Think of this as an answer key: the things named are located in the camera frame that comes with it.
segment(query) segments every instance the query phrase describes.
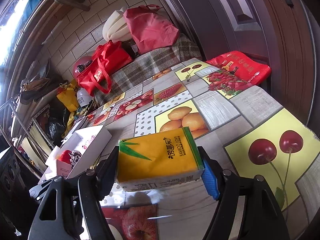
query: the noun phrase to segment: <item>yellow tissue pack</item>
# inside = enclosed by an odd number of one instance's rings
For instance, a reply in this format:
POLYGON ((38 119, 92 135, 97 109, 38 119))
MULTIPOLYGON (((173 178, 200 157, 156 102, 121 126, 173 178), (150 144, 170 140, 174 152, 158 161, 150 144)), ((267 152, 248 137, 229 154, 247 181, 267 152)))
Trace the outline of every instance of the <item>yellow tissue pack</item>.
POLYGON ((117 183, 140 191, 199 179, 204 165, 188 127, 119 141, 117 183))

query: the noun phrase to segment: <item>white box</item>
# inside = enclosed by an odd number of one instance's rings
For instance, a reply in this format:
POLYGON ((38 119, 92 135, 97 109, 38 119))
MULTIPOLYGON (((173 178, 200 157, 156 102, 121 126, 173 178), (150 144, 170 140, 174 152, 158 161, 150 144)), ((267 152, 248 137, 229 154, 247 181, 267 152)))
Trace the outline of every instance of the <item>white box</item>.
POLYGON ((86 126, 85 122, 87 121, 87 117, 84 116, 82 118, 80 118, 78 120, 78 122, 76 122, 76 124, 72 127, 72 129, 69 131, 69 133, 67 134, 67 136, 62 140, 62 145, 64 145, 66 143, 66 141, 68 141, 68 139, 73 135, 73 133, 77 130, 79 130, 82 126, 86 126))
POLYGON ((86 127, 74 131, 71 137, 64 143, 62 148, 55 147, 55 149, 51 152, 51 154, 48 157, 49 167, 47 168, 43 176, 48 173, 52 176, 54 175, 53 172, 55 168, 52 167, 55 166, 55 163, 57 161, 55 160, 55 158, 57 156, 60 156, 64 150, 77 150, 81 153, 81 158, 78 160, 76 165, 69 173, 68 178, 70 179, 79 175, 81 172, 90 168, 90 166, 94 164, 94 162, 99 157, 100 153, 103 151, 107 143, 110 141, 111 137, 112 135, 103 125, 86 127))
POLYGON ((71 164, 59 160, 53 160, 51 162, 51 165, 45 170, 38 184, 41 184, 47 181, 48 179, 52 179, 56 176, 63 176, 66 179, 70 174, 70 171, 71 164))

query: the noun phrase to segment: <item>red tote bag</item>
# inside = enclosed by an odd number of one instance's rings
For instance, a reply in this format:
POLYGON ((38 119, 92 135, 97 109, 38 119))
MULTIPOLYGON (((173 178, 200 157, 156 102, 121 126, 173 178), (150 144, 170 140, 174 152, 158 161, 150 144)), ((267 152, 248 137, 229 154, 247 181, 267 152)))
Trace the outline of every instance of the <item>red tote bag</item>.
POLYGON ((169 20, 156 13, 159 8, 155 4, 140 5, 127 9, 123 14, 132 38, 138 46, 139 54, 172 46, 179 37, 179 30, 169 20))
POLYGON ((109 75, 132 62, 129 54, 122 49, 121 41, 116 43, 109 41, 104 45, 99 45, 92 56, 92 60, 93 62, 77 77, 79 86, 87 90, 90 96, 94 96, 95 88, 105 94, 109 93, 111 91, 109 75), (99 84, 104 79, 108 83, 106 89, 99 84))
POLYGON ((250 82, 252 85, 259 85, 271 74, 271 68, 268 65, 255 62, 236 50, 219 55, 206 62, 226 71, 231 71, 235 76, 250 82))

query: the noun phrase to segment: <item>pink bag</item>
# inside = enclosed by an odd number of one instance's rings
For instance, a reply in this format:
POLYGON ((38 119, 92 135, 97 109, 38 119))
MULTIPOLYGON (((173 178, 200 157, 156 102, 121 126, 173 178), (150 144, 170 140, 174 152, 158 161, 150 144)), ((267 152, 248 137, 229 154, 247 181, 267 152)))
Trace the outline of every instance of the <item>pink bag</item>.
POLYGON ((140 5, 127 9, 123 14, 139 48, 139 54, 171 46, 179 37, 179 30, 169 20, 156 13, 159 8, 155 4, 140 5))

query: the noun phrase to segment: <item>strawberry print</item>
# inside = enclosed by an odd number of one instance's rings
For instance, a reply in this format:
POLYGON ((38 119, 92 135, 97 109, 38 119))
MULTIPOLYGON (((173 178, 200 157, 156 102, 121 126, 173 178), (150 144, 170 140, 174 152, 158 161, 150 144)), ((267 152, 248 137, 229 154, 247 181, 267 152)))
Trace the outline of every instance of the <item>strawberry print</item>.
POLYGON ((209 90, 221 90, 228 96, 235 96, 241 91, 252 87, 251 83, 234 76, 224 69, 211 73, 206 78, 211 83, 209 84, 209 90))
POLYGON ((163 91, 160 95, 159 98, 160 99, 165 99, 165 98, 170 98, 172 97, 182 86, 182 84, 176 84, 172 87, 169 87, 168 89, 166 89, 165 91, 163 91))

